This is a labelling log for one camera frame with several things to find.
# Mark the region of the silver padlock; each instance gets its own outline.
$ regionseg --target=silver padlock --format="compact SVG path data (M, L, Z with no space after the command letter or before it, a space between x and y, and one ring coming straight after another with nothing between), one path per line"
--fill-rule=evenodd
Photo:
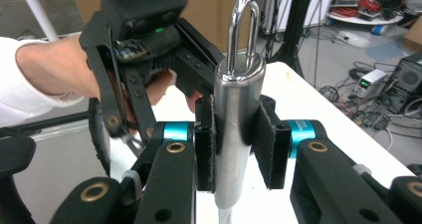
M255 52L260 8L258 0L238 0L229 28L227 58L217 67L214 83L217 126L215 202L230 209L239 200L251 150L251 134L265 74ZM245 9L252 11L248 49L238 53L239 28Z

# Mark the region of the desk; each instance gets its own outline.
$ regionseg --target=desk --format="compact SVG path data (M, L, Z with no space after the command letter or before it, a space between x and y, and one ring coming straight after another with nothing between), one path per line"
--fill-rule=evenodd
M396 176L413 175L404 165L383 149L369 135L314 90L306 81L283 63L267 65L263 95L277 101L280 119L318 119L328 137L356 163L366 165L385 187ZM170 87L154 108L157 120L194 120L182 93ZM129 169L135 158L117 140L111 142L111 176ZM266 189L254 156L248 161L242 196L233 208L233 223L298 223L290 202L295 160L290 159L283 190ZM197 193L197 223L218 223L214 196Z

